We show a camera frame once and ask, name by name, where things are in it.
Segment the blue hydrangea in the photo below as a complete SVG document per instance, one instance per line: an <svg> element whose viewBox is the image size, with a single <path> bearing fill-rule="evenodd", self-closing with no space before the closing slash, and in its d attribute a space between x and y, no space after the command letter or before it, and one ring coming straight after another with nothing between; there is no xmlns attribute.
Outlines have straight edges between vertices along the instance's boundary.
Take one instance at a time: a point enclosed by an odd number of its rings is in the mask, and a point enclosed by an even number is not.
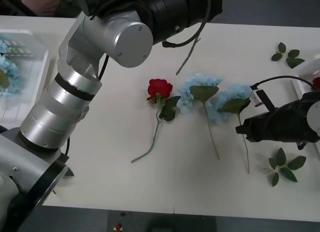
<svg viewBox="0 0 320 232"><path fill-rule="evenodd" d="M22 78L19 77L17 66L6 59L5 55L2 55L0 57L0 69L7 74L9 79L8 88L3 89L0 87L0 96L13 96L19 93L23 88L23 81Z"/></svg>
<svg viewBox="0 0 320 232"><path fill-rule="evenodd" d="M11 48L8 47L2 40L0 40L0 53L10 52Z"/></svg>
<svg viewBox="0 0 320 232"><path fill-rule="evenodd" d="M222 82L222 78L216 78L208 74L194 73L185 82L182 90L179 91L181 98L177 102L176 106L179 108L181 114L189 114L192 109L193 95L190 92L191 86L217 86Z"/></svg>
<svg viewBox="0 0 320 232"><path fill-rule="evenodd" d="M250 96L252 90L247 85L232 85L227 91L218 93L212 100L210 100L211 107L208 108L208 116L217 124L221 124L228 120L230 113L218 112L226 102L233 99L246 99Z"/></svg>

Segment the rose stem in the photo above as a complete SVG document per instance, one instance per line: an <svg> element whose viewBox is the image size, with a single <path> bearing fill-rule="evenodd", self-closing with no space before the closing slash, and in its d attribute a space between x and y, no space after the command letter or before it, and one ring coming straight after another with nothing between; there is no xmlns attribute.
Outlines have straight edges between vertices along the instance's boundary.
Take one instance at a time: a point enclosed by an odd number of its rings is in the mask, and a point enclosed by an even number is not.
<svg viewBox="0 0 320 232"><path fill-rule="evenodd" d="M158 111L155 114L157 124L156 124L156 129L155 129L155 133L154 133L154 136L153 136L153 139L152 139L152 144L151 144L150 149L146 153L144 153L142 156L139 156L138 158L135 158L133 161L131 161L131 163L133 163L133 162L135 162L137 160L140 160L141 158L145 157L147 154L149 154L152 151L152 149L153 149L153 147L155 145L155 141L156 141L156 136L157 136L159 125L162 122L162 120L159 120L159 118L158 118L158 112L160 111L160 109L161 108L159 108Z"/></svg>
<svg viewBox="0 0 320 232"><path fill-rule="evenodd" d="M241 125L240 114L237 113L236 115L237 115L239 123ZM242 138L243 138L243 141L244 141L244 144L245 144L245 149L246 149L246 160L247 160L247 163L248 163L248 174L250 174L249 152L248 152L248 147L247 147L247 143L246 143L246 140L245 140L245 136L243 134L242 134Z"/></svg>
<svg viewBox="0 0 320 232"><path fill-rule="evenodd" d="M218 153L217 147L216 147L216 145L215 145L215 142L214 142L214 139L213 139L212 133L211 133L211 127L210 127L210 122L209 122L209 116L208 116L208 111L207 111L206 103L203 103L203 106L204 106L204 110L205 110L205 114L206 114L206 119L207 119L207 121L208 121L208 127L209 127L210 137L211 137L211 140L212 140L212 143L213 143L213 146L214 146L214 150L215 150L216 156L218 157L218 160L220 160L219 153Z"/></svg>

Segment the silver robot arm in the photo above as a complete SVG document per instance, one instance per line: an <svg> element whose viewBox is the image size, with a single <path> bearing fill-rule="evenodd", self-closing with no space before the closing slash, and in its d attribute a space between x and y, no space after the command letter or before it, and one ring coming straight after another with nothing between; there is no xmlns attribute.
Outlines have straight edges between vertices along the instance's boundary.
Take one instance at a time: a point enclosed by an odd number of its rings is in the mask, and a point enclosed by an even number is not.
<svg viewBox="0 0 320 232"><path fill-rule="evenodd" d="M86 116L102 86L98 75L101 57L106 53L121 66L139 66L151 52L152 36L135 11L118 13L107 20L79 15L59 47L58 75L21 127L0 134L0 189L2 181L8 183L11 178L19 196L30 200L29 208L42 204L68 170L68 157L60 147ZM14 189L0 190L1 210L7 210L16 193ZM14 200L12 210L20 210L21 198ZM0 222L4 215L0 211ZM4 230L11 229L5 225Z"/></svg>

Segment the wire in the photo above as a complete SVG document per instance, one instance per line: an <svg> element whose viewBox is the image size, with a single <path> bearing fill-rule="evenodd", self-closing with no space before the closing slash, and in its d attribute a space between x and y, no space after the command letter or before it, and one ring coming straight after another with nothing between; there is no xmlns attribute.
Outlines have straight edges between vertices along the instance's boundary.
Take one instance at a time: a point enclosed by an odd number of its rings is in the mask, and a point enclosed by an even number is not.
<svg viewBox="0 0 320 232"><path fill-rule="evenodd" d="M207 6L206 6L206 12L205 12L204 19L203 19L198 31L196 31L196 33L191 38L189 38L187 41L179 43L179 44L164 41L164 42L162 42L162 46L163 47L172 47L172 48L182 47L182 46L188 45L190 42L195 40L197 37L199 37L199 35L202 32L203 28L205 27L207 21L209 20L210 10L211 10L211 0L207 0Z"/></svg>
<svg viewBox="0 0 320 232"><path fill-rule="evenodd" d="M297 77L297 76L276 76L276 77L272 77L272 78L269 78L269 79L266 79L266 80L263 80L261 82L258 82L254 85L251 86L251 89L252 90L256 90L257 87L260 85L260 84L263 84L265 82L268 82L268 81L272 81L272 80L276 80L276 79L281 79L281 78L291 78L291 79L296 79L296 80L299 80L299 81L303 81L304 83L308 84L313 90L317 90L316 87L314 85L312 85L312 83L308 82L307 80L304 80L300 77Z"/></svg>
<svg viewBox="0 0 320 232"><path fill-rule="evenodd" d="M69 149L70 149L70 137L68 138L68 140L66 141L66 150L65 150L65 155L67 156L69 153Z"/></svg>
<svg viewBox="0 0 320 232"><path fill-rule="evenodd" d="M101 68L101 71L100 71L100 74L99 74L99 77L98 77L99 81L101 81L101 78L102 78L102 76L103 76L103 75L104 75L104 73L105 73L105 70L106 70L106 67L107 67L108 60L109 60L109 56L108 56L108 55L106 55L106 56L105 56L105 59L104 59L103 66L102 66L102 68Z"/></svg>

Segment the red rose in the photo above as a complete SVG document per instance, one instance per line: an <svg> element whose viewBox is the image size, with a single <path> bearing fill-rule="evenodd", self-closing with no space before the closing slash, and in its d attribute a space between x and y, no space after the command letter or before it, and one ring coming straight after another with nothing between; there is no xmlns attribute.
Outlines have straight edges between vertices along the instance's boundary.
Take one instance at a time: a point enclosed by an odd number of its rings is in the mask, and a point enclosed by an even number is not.
<svg viewBox="0 0 320 232"><path fill-rule="evenodd" d="M148 87L148 93L150 97L147 99L157 102L157 93L161 98L166 99L170 96L173 86L170 83L167 83L166 80L161 79L151 79L149 82L150 86Z"/></svg>
<svg viewBox="0 0 320 232"><path fill-rule="evenodd" d="M320 90L320 77L317 77L313 80L314 86L317 90Z"/></svg>

